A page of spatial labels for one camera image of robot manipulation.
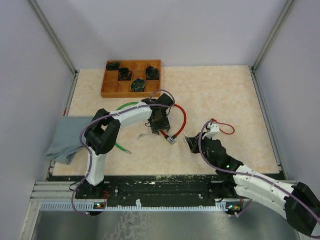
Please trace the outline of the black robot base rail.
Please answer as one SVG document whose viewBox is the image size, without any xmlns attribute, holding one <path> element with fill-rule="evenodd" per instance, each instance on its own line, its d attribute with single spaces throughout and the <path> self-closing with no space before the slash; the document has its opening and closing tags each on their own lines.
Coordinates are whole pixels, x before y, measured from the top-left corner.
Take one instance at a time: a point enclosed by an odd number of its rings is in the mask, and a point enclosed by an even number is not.
<svg viewBox="0 0 320 240">
<path fill-rule="evenodd" d="M 74 208 L 90 216 L 115 211 L 222 211 L 238 217 L 251 201 L 238 196 L 234 184 L 217 175 L 106 176 L 90 186 L 80 176 L 49 176 L 67 184 Z"/>
</svg>

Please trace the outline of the green cable lock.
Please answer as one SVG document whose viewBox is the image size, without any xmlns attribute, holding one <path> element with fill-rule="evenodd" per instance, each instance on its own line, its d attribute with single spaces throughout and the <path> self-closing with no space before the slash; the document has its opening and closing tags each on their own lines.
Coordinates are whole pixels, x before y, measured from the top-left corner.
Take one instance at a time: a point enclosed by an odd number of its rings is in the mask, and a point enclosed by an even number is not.
<svg viewBox="0 0 320 240">
<path fill-rule="evenodd" d="M 120 110 L 122 110 L 122 109 L 125 109 L 125 108 L 127 108 L 127 107 L 129 107 L 129 106 L 134 106 L 134 105 L 136 105 L 136 104 L 138 104 L 138 102 L 129 102 L 129 103 L 126 103 L 126 104 L 120 106 L 120 107 L 117 109 L 117 111 L 120 111 Z M 116 146 L 119 150 L 121 150 L 121 151 L 123 151 L 123 152 L 125 152 L 125 153 L 127 153 L 127 154 L 129 154 L 129 155 L 132 154 L 131 151 L 129 151 L 129 150 L 127 150 L 126 148 L 122 147 L 122 146 L 121 146 L 120 144 L 118 144 L 118 143 L 116 143 L 115 146 Z"/>
</svg>

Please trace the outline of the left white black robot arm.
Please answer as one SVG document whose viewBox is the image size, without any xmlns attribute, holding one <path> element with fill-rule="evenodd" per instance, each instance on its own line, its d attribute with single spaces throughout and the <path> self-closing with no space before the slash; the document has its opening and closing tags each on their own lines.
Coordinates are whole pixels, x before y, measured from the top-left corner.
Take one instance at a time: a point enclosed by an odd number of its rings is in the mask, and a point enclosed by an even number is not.
<svg viewBox="0 0 320 240">
<path fill-rule="evenodd" d="M 130 125 L 148 123 L 153 134 L 170 130 L 167 110 L 174 107 L 175 99 L 170 94 L 159 98 L 146 98 L 131 108 L 108 112 L 100 109 L 80 134 L 80 143 L 88 150 L 88 167 L 85 181 L 86 192 L 97 199 L 103 195 L 105 162 L 108 153 L 115 147 L 120 130 Z"/>
</svg>

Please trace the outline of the red cable lock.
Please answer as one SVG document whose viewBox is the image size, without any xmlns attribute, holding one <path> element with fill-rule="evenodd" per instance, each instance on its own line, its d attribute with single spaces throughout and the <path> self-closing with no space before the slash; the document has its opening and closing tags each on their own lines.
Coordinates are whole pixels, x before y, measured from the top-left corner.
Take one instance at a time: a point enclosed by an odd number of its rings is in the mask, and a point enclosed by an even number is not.
<svg viewBox="0 0 320 240">
<path fill-rule="evenodd" d="M 168 134 L 166 134 L 163 130 L 160 131 L 160 133 L 163 135 L 163 137 L 171 144 L 174 145 L 175 139 L 182 133 L 182 131 L 184 130 L 184 128 L 186 127 L 187 124 L 187 113 L 186 111 L 178 104 L 175 104 L 174 107 L 178 108 L 182 114 L 183 114 L 183 124 L 181 126 L 181 128 L 178 130 L 178 132 L 176 134 L 174 134 L 173 136 L 169 136 Z"/>
</svg>

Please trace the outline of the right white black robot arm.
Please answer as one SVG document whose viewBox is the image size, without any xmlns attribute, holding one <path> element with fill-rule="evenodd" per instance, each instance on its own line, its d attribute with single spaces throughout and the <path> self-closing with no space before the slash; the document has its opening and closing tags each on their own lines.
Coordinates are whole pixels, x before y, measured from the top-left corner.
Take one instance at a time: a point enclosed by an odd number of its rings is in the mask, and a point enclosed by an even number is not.
<svg viewBox="0 0 320 240">
<path fill-rule="evenodd" d="M 253 200 L 281 215 L 296 231 L 314 238 L 320 223 L 320 201 L 308 185 L 285 183 L 254 171 L 230 156 L 220 140 L 205 133 L 186 137 L 185 142 L 191 153 L 200 154 L 226 181 L 223 192 L 227 197 Z"/>
</svg>

